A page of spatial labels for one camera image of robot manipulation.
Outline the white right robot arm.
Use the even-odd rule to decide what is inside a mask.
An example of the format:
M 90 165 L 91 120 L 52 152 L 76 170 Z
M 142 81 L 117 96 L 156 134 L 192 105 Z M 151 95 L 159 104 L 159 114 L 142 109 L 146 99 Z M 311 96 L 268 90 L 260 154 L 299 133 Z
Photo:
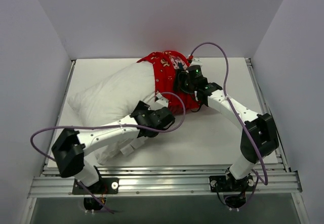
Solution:
M 240 156 L 225 177 L 227 188 L 238 189 L 255 165 L 264 166 L 263 159 L 279 147 L 273 117 L 248 109 L 231 98 L 220 85 L 208 82 L 199 65 L 176 70 L 174 91 L 185 93 L 200 105 L 218 111 L 241 130 Z

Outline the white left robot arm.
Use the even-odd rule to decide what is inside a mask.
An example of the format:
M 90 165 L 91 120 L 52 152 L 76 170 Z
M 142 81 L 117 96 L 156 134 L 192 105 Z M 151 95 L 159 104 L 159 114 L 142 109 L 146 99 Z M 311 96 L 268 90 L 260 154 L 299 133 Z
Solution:
M 97 193 L 102 180 L 96 167 L 85 160 L 87 155 L 126 140 L 153 138 L 174 123 L 175 117 L 167 107 L 152 110 L 139 101 L 130 115 L 98 129 L 64 128 L 52 146 L 60 176 L 74 177 L 90 193 Z

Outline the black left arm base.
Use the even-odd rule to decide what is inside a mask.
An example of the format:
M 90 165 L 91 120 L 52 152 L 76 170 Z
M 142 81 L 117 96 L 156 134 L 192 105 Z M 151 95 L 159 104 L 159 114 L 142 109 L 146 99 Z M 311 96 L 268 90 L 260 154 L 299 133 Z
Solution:
M 114 195 L 118 193 L 119 178 L 116 177 L 104 177 L 99 182 L 93 184 L 87 189 L 95 195 Z M 78 184 L 77 179 L 74 180 L 72 193 L 74 195 L 86 195 L 87 191 Z

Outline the red printed pillowcase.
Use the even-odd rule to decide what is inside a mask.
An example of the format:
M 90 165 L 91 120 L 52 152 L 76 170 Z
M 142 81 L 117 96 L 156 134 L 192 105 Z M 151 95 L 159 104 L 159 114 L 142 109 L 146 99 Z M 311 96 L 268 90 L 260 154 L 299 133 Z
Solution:
M 153 66 L 154 83 L 156 94 L 172 92 L 180 97 L 186 110 L 198 112 L 202 107 L 202 102 L 195 99 L 194 94 L 184 92 L 174 92 L 173 84 L 176 69 L 185 70 L 189 67 L 187 58 L 177 51 L 152 52 L 144 58 L 138 60 L 139 63 L 148 62 Z

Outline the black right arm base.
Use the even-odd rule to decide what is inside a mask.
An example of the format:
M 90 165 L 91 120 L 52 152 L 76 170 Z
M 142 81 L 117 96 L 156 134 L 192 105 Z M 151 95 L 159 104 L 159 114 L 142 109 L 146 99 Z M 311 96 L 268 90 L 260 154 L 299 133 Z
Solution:
M 255 186 L 255 182 L 251 175 L 248 175 L 241 180 L 236 180 L 230 174 L 209 176 L 209 184 L 210 190 L 213 193 L 241 193 L 252 191 Z

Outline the white pillow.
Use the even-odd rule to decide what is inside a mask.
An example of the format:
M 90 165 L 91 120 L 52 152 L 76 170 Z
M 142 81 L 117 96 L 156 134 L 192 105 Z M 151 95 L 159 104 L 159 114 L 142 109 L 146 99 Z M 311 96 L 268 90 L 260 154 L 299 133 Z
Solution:
M 82 126 L 101 126 L 131 114 L 139 101 L 151 105 L 155 96 L 153 65 L 135 63 L 68 97 Z

